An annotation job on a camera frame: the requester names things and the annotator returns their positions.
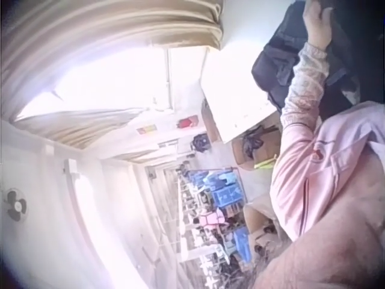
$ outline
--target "logo on jacket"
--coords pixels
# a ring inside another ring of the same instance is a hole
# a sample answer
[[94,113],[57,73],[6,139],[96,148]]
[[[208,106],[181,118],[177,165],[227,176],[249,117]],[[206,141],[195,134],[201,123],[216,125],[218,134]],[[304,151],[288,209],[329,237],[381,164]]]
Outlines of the logo on jacket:
[[311,160],[316,162],[316,163],[320,163],[321,161],[323,161],[325,158],[325,153],[323,150],[321,149],[313,149],[313,152],[312,152],[312,157],[311,157]]

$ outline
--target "cardboard box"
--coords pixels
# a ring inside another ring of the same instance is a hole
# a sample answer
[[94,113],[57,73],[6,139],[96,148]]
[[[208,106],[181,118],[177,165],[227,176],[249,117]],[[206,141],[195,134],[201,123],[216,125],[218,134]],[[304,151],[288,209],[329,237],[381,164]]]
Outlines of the cardboard box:
[[279,130],[269,132],[260,136],[263,145],[253,152],[253,159],[249,158],[243,151],[243,137],[232,140],[232,149],[236,164],[244,170],[254,170],[254,165],[270,160],[278,156],[281,148],[281,132]]

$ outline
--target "wall fan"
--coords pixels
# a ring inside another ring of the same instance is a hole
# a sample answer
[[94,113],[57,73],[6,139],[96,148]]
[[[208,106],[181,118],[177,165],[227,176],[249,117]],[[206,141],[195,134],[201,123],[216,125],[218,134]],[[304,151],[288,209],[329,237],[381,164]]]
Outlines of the wall fan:
[[27,205],[20,191],[15,189],[7,191],[4,202],[8,204],[7,214],[12,220],[19,222],[25,219]]

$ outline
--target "worker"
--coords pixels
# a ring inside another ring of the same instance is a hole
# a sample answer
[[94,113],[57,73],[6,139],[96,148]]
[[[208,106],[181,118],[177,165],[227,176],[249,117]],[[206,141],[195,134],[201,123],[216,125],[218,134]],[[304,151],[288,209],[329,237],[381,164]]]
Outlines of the worker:
[[384,106],[358,104],[316,129],[331,13],[306,0],[308,40],[282,109],[270,192],[292,243],[253,288],[385,288],[371,287],[385,269]]
[[218,225],[228,225],[224,214],[219,208],[213,212],[199,215],[198,217],[194,218],[192,222],[195,225],[199,224],[200,226],[209,230],[215,229]]

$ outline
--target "yellow item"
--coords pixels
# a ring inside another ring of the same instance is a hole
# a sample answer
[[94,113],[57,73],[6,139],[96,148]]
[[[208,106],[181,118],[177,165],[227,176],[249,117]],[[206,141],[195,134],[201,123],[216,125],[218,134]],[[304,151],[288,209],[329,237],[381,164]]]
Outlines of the yellow item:
[[254,169],[272,169],[274,168],[274,165],[276,164],[277,155],[274,155],[273,158],[263,161],[259,164],[254,165]]

